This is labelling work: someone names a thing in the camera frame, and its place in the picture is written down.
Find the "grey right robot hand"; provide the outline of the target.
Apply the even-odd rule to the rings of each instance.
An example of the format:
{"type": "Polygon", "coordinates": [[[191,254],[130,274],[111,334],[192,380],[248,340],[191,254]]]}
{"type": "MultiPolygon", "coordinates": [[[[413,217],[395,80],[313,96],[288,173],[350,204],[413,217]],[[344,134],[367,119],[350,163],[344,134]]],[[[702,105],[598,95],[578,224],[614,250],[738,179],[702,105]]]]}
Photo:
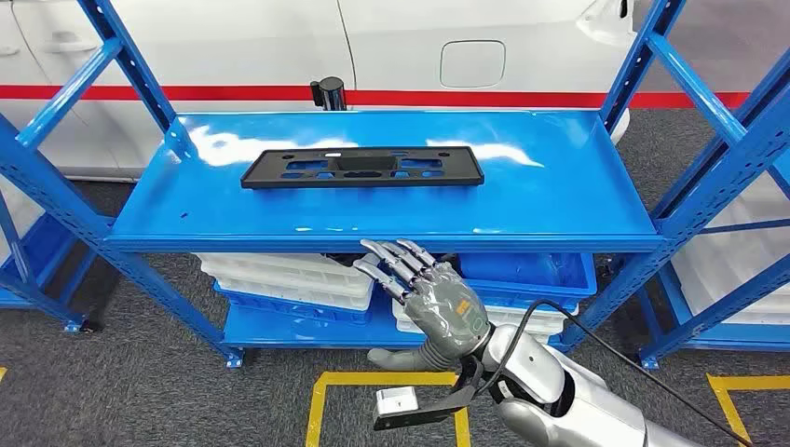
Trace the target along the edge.
{"type": "Polygon", "coordinates": [[[490,332],[485,307],[453,266],[409,239],[360,243],[387,269],[363,259],[353,267],[380,284],[426,335],[418,349],[371,349],[367,358],[373,364],[393,372],[446,371],[485,341],[490,332]]]}

